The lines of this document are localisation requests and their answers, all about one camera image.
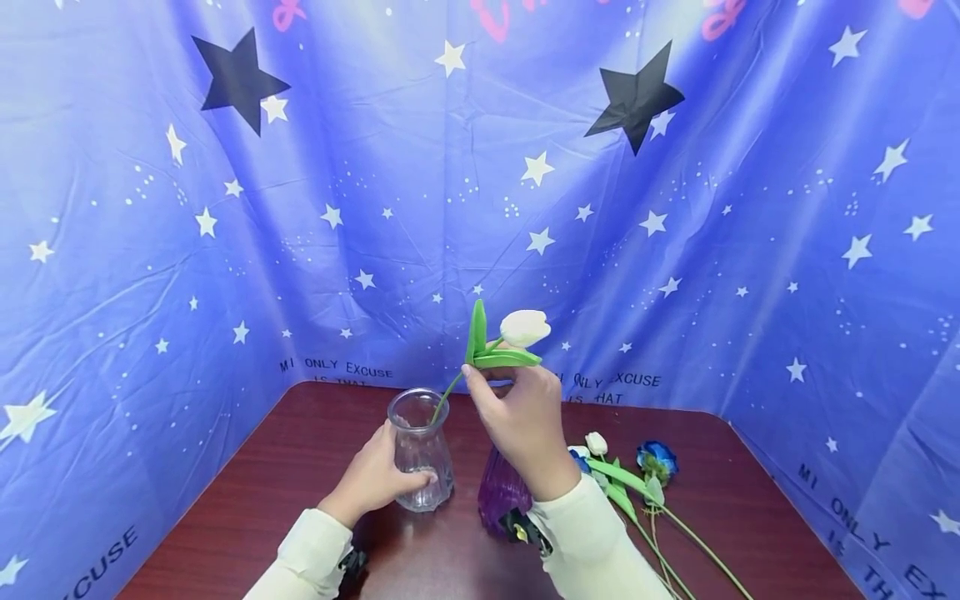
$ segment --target vase rim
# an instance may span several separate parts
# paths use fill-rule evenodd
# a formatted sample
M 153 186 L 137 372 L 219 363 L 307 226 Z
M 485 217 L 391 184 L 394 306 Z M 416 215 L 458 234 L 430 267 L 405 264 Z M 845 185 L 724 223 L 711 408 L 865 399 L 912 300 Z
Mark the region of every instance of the vase rim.
M 449 402 L 444 402 L 444 406 L 440 409 L 440 414 L 437 416 L 437 422 L 435 423 L 412 426 L 397 422 L 397 417 L 399 417 L 399 415 L 396 413 L 396 406 L 401 401 L 413 396 L 429 396 L 435 404 L 440 402 L 441 398 L 440 394 L 434 390 L 431 390 L 430 388 L 410 388 L 409 390 L 404 390 L 390 400 L 390 404 L 387 406 L 387 419 L 394 424 L 394 427 L 396 427 L 397 430 L 404 433 L 428 433 L 440 429 L 440 427 L 443 426 L 444 421 L 446 421 L 446 416 L 450 414 Z

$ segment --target wrinkled fabric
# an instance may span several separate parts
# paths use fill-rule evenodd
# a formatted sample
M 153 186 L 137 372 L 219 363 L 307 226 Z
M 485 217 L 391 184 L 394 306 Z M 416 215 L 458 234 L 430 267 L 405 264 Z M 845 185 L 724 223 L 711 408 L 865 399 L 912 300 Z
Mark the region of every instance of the wrinkled fabric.
M 569 401 L 728 421 L 868 597 L 960 596 L 958 15 L 6 3 L 0 598 L 113 597 L 298 382 L 445 388 L 476 298 Z

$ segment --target black star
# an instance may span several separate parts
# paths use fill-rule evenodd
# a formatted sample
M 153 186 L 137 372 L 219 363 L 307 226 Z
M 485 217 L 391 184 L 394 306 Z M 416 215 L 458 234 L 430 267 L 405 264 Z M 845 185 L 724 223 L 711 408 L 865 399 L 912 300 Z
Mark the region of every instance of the black star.
M 600 69 L 610 105 L 584 137 L 623 128 L 636 156 L 650 128 L 650 121 L 684 101 L 679 89 L 663 81 L 672 43 L 667 42 L 636 75 Z
M 213 75 L 201 110 L 234 107 L 260 135 L 260 101 L 290 89 L 290 85 L 260 70 L 256 37 L 250 29 L 233 50 L 192 36 Z

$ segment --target cuff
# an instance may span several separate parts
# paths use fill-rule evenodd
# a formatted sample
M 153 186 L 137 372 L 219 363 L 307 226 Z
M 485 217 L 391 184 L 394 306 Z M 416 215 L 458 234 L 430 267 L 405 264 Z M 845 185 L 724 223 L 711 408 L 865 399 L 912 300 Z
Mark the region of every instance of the cuff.
M 607 556 L 626 529 L 600 486 L 586 474 L 566 495 L 534 502 L 527 515 L 553 546 L 554 556 L 578 562 Z
M 313 587 L 321 587 L 352 551 L 353 533 L 332 516 L 307 509 L 276 552 L 277 560 Z

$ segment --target wooden table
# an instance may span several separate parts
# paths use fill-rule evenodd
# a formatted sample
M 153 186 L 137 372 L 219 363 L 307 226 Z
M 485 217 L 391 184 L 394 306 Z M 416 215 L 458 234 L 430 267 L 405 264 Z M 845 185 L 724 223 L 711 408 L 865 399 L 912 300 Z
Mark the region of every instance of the wooden table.
M 384 420 L 395 390 L 306 382 L 291 389 L 198 499 L 120 600 L 239 600 L 276 557 L 300 512 L 337 483 Z M 531 546 L 489 537 L 477 487 L 491 448 L 469 398 L 451 399 L 444 426 L 456 488 L 432 515 L 393 506 L 367 516 L 356 542 L 370 553 L 364 600 L 557 598 Z M 740 578 L 756 600 L 861 598 L 846 574 L 723 421 L 703 413 L 588 404 L 564 406 L 567 439 L 600 431 L 612 456 L 661 440 L 680 475 L 667 505 Z M 658 521 L 660 547 L 698 600 L 739 594 L 694 543 Z M 638 547 L 651 558 L 646 544 Z

